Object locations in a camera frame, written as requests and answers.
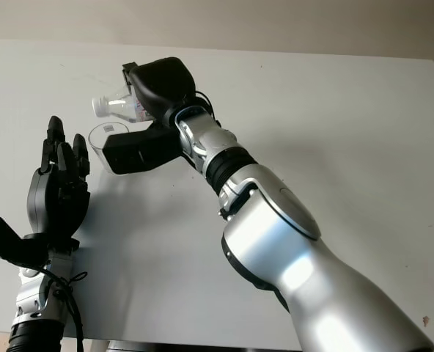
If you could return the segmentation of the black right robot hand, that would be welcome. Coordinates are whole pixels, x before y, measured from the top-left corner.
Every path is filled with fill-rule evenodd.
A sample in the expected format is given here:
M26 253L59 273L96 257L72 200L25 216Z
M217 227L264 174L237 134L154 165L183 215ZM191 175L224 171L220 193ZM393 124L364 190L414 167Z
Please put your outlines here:
M125 82L137 100L160 124L170 127L176 114L194 102L196 85L188 68L177 57L122 66Z

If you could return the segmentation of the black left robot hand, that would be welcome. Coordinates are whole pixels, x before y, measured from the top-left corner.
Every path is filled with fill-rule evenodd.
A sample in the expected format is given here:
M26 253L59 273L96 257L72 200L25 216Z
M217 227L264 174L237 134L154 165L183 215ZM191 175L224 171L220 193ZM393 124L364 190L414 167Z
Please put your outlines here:
M33 233L26 238L59 252L75 251L73 238L89 207L90 172L85 138L77 133L73 144L65 140L63 123L52 116L43 141L41 165L34 171L27 197Z

